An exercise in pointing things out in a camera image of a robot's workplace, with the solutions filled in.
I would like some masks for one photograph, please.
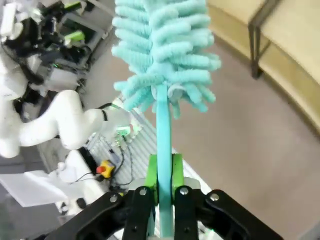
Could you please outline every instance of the white paper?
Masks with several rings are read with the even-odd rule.
[[[84,196],[78,184],[62,182],[40,170],[0,174],[0,183],[22,207],[52,204]]]

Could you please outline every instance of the black cable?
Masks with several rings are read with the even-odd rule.
[[[130,147],[129,147],[129,144],[128,144],[128,142],[127,142],[127,139],[123,136],[123,140],[124,140],[124,142],[125,142],[125,144],[126,144],[126,148],[128,149],[128,151],[129,151],[129,156],[130,156],[130,172],[131,172],[131,180],[129,181],[129,182],[127,182],[127,183],[118,183],[117,185],[118,186],[126,186],[126,185],[129,185],[130,183],[132,183],[133,182],[133,180],[134,180],[134,167],[133,167],[133,156],[132,156],[132,152],[131,152],[131,149],[130,149]]]
[[[105,109],[110,106],[112,106],[112,102],[107,102],[106,104],[103,104],[102,106],[97,107],[97,109]]]
[[[69,184],[74,184],[74,183],[81,182],[83,180],[88,180],[88,179],[95,179],[95,178],[86,178],[86,179],[81,180],[83,177],[85,177],[85,176],[87,176],[89,174],[93,174],[93,173],[92,172],[87,172],[87,173],[83,174],[81,177],[79,177],[77,180],[75,180],[73,182],[69,182]]]
[[[41,76],[33,73],[26,64],[20,64],[20,68],[29,82],[35,85],[41,85],[44,83],[44,79]]]
[[[125,162],[125,152],[121,146],[119,146],[119,149],[121,152],[121,162],[120,162],[118,168],[113,172],[112,176],[110,177],[110,187],[112,187],[112,182],[115,179],[115,176],[117,175],[117,173],[119,172],[119,170],[121,169],[121,167],[123,166],[123,164]]]
[[[128,142],[127,142],[127,139],[126,139],[124,136],[123,136],[123,140],[124,140],[124,142],[125,142],[125,144],[126,144],[126,148],[128,149],[129,155],[130,155],[131,180],[130,180],[129,182],[126,182],[126,183],[117,183],[117,182],[115,181],[115,184],[112,185],[113,180],[114,180],[114,178],[115,178],[115,175],[119,172],[120,168],[122,167],[122,165],[124,164],[124,161],[125,161],[124,151],[123,151],[122,147],[119,147],[119,149],[120,149],[120,151],[121,151],[122,160],[121,160],[121,163],[120,163],[119,167],[117,168],[117,170],[114,172],[114,174],[113,174],[112,177],[110,178],[110,190],[111,190],[111,191],[114,191],[114,190],[116,190],[116,191],[119,191],[119,190],[124,191],[124,189],[122,189],[121,186],[127,186],[127,185],[129,185],[130,183],[132,183],[133,180],[134,180],[134,174],[133,174],[133,172],[134,172],[134,171],[133,171],[133,155],[132,155],[131,149],[130,149],[130,147],[129,147],[129,144],[128,144]]]
[[[102,114],[103,114],[103,120],[104,121],[108,121],[108,115],[107,115],[106,111],[105,110],[101,110],[101,111],[102,111]]]

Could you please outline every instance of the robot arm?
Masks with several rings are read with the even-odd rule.
[[[52,17],[59,18],[78,7],[79,4],[74,4],[65,8],[59,1],[43,8],[40,13],[42,20],[48,18],[53,24],[50,26],[55,32],[55,21],[51,21]],[[39,39],[35,39],[34,35],[37,22],[31,17],[15,22],[17,19],[17,4],[7,4],[4,7],[0,34],[5,38],[6,46],[18,57],[29,57],[41,50],[40,43],[55,40],[46,34],[40,34],[39,39],[42,40],[38,42]],[[78,149],[86,143],[90,135],[102,127],[114,130],[119,124],[130,124],[129,113],[123,109],[107,110],[108,112],[90,109],[84,112],[80,97],[73,90],[58,93],[43,115],[23,123],[13,103],[25,94],[29,82],[30,76],[26,75],[23,66],[6,52],[0,52],[0,155],[3,157],[13,158],[19,154],[20,146],[38,145],[57,135],[66,149]]]
[[[56,135],[64,148],[75,150],[82,147],[88,138],[101,128],[116,129],[129,125],[129,113],[123,109],[83,111],[80,97],[73,90],[57,94],[50,107],[39,118],[23,123],[15,112],[12,100],[0,97],[0,155],[13,158],[20,146],[41,144]]]
[[[64,225],[37,239],[105,240],[123,229],[122,240],[199,240],[201,222],[223,240],[284,240],[222,190],[204,194],[182,185],[175,190],[172,203],[174,237],[153,236],[155,193],[140,186],[124,196],[105,193]]]

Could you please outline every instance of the metal frame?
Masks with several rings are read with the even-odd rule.
[[[106,31],[104,29],[98,27],[97,25],[95,25],[94,23],[90,22],[89,20],[83,18],[82,16],[79,16],[74,13],[66,14],[62,18],[61,22],[58,24],[58,29],[60,29],[67,20],[71,20],[73,22],[79,23],[79,24],[95,31],[95,36],[93,37],[93,39],[86,44],[91,49],[92,52],[95,50],[98,43],[101,41],[101,39],[103,39],[103,37],[106,34]],[[82,70],[82,69],[86,69],[86,65],[87,65],[87,61],[88,61],[89,57],[90,57],[90,54],[85,56],[79,63],[74,63],[74,62],[64,60],[64,59],[57,59],[56,63],[64,65],[64,66],[69,66],[73,69],[81,69]]]
[[[88,0],[88,2],[92,3],[94,6],[96,6],[97,8],[103,10],[104,12],[106,12],[107,14],[111,15],[112,17],[115,17],[115,11],[111,8],[109,8],[108,6],[102,4],[101,2],[97,1],[97,0]]]
[[[259,68],[259,60],[270,45],[270,41],[268,41],[266,46],[261,50],[261,27],[280,1],[281,0],[265,0],[248,24],[251,75],[254,79],[258,79],[262,74],[262,70]]]

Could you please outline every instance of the cable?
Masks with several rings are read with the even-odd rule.
[[[102,106],[97,107],[97,109],[105,109],[110,106],[112,106],[112,102],[107,102],[107,103],[103,104]]]
[[[129,182],[127,182],[127,183],[118,183],[118,184],[117,184],[118,186],[126,186],[126,185],[129,185],[129,184],[132,183],[133,180],[134,180],[134,167],[133,167],[133,156],[132,156],[132,152],[131,152],[131,149],[130,149],[129,144],[128,144],[128,142],[127,142],[127,139],[126,139],[124,136],[122,136],[122,137],[123,137],[124,142],[125,142],[125,144],[126,144],[126,148],[127,148],[128,151],[129,151],[131,180],[130,180]]]
[[[14,56],[12,54],[10,54],[2,41],[0,41],[0,45],[1,48],[3,50],[3,52],[9,57],[11,58],[12,61],[14,61],[15,63],[17,63],[19,65],[19,67],[21,68],[21,71],[23,72],[24,76],[26,77],[26,79],[30,82],[33,83],[35,85],[41,85],[44,83],[44,79],[42,77],[40,77],[39,75],[33,73],[30,68],[28,67],[28,65],[26,64],[26,62],[21,61],[19,59],[19,57]]]
[[[125,161],[124,151],[123,151],[122,147],[119,146],[119,149],[120,149],[120,151],[121,151],[122,160],[121,160],[121,163],[120,163],[119,167],[117,168],[117,170],[114,172],[114,174],[113,174],[112,177],[110,178],[110,186],[109,186],[109,188],[110,188],[111,191],[124,191],[125,189],[122,189],[121,186],[127,186],[127,185],[129,185],[130,183],[132,183],[133,180],[134,180],[134,174],[133,174],[133,172],[134,172],[134,171],[133,171],[133,155],[132,155],[131,149],[130,149],[130,147],[129,147],[129,144],[128,144],[128,142],[127,142],[127,139],[126,139],[124,136],[122,136],[122,137],[123,137],[123,140],[124,140],[124,142],[125,142],[125,144],[126,144],[126,148],[128,149],[129,155],[130,155],[131,180],[130,180],[129,182],[126,182],[126,183],[117,183],[116,181],[114,181],[114,182],[115,182],[115,185],[112,185],[113,180],[114,180],[114,178],[115,178],[115,175],[119,172],[120,168],[123,166],[124,161]]]
[[[89,174],[93,174],[93,172],[87,172],[87,173],[83,174],[81,177],[79,177],[77,180],[75,180],[73,182],[69,182],[68,184],[74,184],[74,183],[81,182],[81,181],[88,180],[88,179],[95,179],[95,178],[86,178],[86,179],[81,180],[83,177],[85,177]]]

